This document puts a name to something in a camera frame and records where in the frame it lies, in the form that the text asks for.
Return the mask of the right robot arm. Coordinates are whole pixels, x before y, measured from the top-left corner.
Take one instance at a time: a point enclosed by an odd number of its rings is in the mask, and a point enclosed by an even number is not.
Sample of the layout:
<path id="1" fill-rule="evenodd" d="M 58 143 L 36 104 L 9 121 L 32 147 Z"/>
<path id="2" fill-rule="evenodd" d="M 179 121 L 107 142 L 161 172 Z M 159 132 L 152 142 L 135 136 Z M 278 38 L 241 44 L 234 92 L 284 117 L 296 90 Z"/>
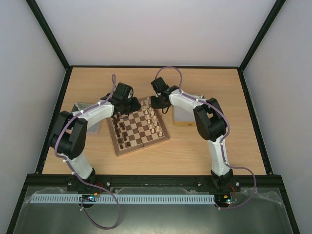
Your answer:
<path id="1" fill-rule="evenodd" d="M 218 191 L 225 190 L 233 177 L 233 171 L 228 165 L 224 139 L 228 123 L 217 100 L 205 100 L 185 93 L 177 86 L 169 87 L 161 77 L 153 80 L 151 85 L 156 93 L 151 96 L 152 108 L 174 106 L 194 114 L 197 131 L 207 141 L 210 150 L 213 187 Z"/>

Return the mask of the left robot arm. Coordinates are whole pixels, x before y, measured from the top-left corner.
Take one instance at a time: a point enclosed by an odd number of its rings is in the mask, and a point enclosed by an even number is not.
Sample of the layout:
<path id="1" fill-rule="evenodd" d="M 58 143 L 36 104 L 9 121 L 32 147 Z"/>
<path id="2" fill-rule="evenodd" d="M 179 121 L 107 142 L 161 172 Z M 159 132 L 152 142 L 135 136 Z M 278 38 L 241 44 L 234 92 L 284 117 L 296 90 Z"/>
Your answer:
<path id="1" fill-rule="evenodd" d="M 120 82 L 113 86 L 111 93 L 90 107 L 77 112 L 59 113 L 49 138 L 50 147 L 85 186 L 102 189 L 90 180 L 95 170 L 83 153 L 87 130 L 115 114 L 130 114 L 139 110 L 140 103 L 133 94 L 131 86 Z"/>

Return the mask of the dark chess pieces group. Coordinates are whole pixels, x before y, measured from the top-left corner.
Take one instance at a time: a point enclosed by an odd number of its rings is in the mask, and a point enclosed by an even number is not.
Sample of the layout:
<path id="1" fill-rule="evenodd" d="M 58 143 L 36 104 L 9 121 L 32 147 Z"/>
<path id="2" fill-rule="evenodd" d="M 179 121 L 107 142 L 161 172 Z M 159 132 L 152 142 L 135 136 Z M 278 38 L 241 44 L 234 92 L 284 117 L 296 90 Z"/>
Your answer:
<path id="1" fill-rule="evenodd" d="M 111 117 L 112 125 L 114 128 L 115 138 L 117 140 L 118 146 L 120 150 L 129 148 L 131 146 L 128 132 L 126 131 L 124 117 L 117 113 Z"/>

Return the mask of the white pieces on board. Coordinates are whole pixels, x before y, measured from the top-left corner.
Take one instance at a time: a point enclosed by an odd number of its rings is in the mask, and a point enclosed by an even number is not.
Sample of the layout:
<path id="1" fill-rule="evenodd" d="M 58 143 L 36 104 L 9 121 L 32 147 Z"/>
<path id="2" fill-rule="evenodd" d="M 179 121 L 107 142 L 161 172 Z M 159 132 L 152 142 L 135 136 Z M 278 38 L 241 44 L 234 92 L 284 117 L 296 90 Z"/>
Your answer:
<path id="1" fill-rule="evenodd" d="M 139 132 L 143 132 L 143 136 L 147 138 L 147 141 L 164 137 L 165 134 L 156 116 L 156 110 L 151 107 L 150 98 L 142 98 L 139 102 L 141 104 L 141 109 L 137 112 L 139 117 Z"/>

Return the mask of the wooden chess board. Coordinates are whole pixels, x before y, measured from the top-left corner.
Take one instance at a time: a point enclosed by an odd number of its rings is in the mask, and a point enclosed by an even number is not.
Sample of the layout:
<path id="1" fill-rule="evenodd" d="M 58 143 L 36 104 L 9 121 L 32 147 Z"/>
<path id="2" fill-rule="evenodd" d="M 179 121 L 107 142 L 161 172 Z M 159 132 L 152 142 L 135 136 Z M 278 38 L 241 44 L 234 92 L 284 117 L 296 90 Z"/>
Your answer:
<path id="1" fill-rule="evenodd" d="M 125 155 L 170 139 L 167 128 L 158 110 L 151 107 L 151 98 L 139 100 L 141 109 L 107 119 L 116 156 Z"/>

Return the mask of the gold metal tin tray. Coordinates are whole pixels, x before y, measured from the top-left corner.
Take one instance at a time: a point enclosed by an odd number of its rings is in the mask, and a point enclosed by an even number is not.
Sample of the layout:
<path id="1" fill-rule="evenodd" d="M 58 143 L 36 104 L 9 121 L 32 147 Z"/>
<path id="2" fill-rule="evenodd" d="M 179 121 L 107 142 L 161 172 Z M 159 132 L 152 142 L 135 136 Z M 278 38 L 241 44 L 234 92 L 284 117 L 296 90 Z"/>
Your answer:
<path id="1" fill-rule="evenodd" d="M 170 103 L 173 105 L 173 125 L 186 127 L 195 126 L 193 109 L 201 105 L 197 100 L 203 99 L 203 95 L 191 95 L 192 98 L 182 94 L 171 94 Z"/>

